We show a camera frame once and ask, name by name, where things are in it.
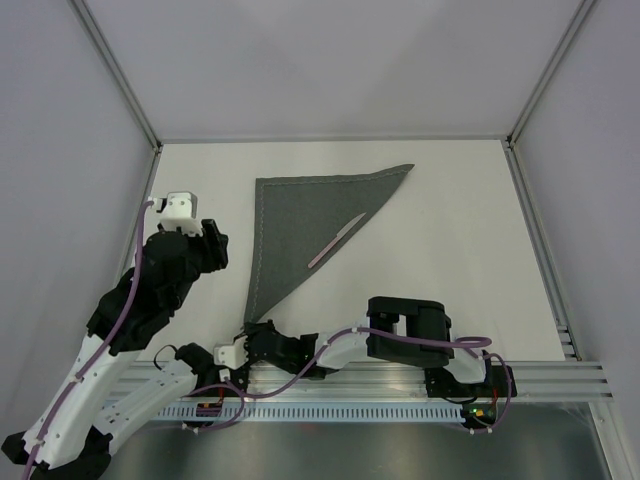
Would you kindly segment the grey cloth napkin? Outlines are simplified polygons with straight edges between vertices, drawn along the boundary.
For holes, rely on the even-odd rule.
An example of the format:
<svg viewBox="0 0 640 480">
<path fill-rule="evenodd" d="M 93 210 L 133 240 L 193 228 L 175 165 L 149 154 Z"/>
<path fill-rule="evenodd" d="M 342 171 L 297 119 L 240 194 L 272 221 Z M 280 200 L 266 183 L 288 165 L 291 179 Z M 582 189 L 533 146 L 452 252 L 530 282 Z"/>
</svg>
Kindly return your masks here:
<svg viewBox="0 0 640 480">
<path fill-rule="evenodd" d="M 258 178 L 243 322 L 258 322 L 324 266 L 385 206 L 413 168 L 401 164 L 364 174 Z M 363 212 L 366 216 L 308 269 L 336 233 Z"/>
</svg>

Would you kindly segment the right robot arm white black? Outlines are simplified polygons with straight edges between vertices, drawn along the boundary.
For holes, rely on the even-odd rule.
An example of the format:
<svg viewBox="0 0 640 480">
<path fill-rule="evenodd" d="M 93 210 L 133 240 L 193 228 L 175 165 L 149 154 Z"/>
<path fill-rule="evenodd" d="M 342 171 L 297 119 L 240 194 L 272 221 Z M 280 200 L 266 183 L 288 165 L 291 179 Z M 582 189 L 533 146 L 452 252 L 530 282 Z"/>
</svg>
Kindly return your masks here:
<svg viewBox="0 0 640 480">
<path fill-rule="evenodd" d="M 265 362 L 303 379 L 323 380 L 345 366 L 381 360 L 423 371 L 430 398 L 471 403 L 516 395 L 512 369 L 487 348 L 487 337 L 453 337 L 439 302 L 377 296 L 363 319 L 334 333 L 289 337 L 273 321 L 247 323 L 236 337 L 246 363 Z"/>
</svg>

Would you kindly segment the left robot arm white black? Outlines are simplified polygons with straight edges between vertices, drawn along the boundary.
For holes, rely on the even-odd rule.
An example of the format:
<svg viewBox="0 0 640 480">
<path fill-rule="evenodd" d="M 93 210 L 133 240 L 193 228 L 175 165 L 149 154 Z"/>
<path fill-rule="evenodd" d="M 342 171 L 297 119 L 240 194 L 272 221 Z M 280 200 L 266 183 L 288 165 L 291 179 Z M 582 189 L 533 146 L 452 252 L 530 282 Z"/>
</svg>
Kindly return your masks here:
<svg viewBox="0 0 640 480">
<path fill-rule="evenodd" d="M 76 361 L 54 400 L 28 430 L 2 450 L 26 479 L 97 479 L 122 444 L 158 411 L 189 393 L 206 396 L 219 365 L 191 343 L 145 385 L 104 402 L 123 372 L 182 307 L 193 284 L 228 265 L 228 237 L 212 219 L 190 227 L 160 225 L 138 237 L 135 264 L 100 299 Z"/>
</svg>

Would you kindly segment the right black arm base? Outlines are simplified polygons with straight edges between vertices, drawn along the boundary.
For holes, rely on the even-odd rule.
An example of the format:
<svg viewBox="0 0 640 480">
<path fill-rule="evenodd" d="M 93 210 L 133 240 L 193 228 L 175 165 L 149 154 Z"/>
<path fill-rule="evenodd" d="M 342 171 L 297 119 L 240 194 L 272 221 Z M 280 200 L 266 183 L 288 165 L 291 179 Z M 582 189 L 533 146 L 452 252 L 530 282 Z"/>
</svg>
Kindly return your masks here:
<svg viewBox="0 0 640 480">
<path fill-rule="evenodd" d="M 461 399 L 506 398 L 508 379 L 502 366 L 491 365 L 487 378 L 470 384 L 461 383 L 444 368 L 425 369 L 424 380 L 427 395 L 430 398 Z"/>
</svg>

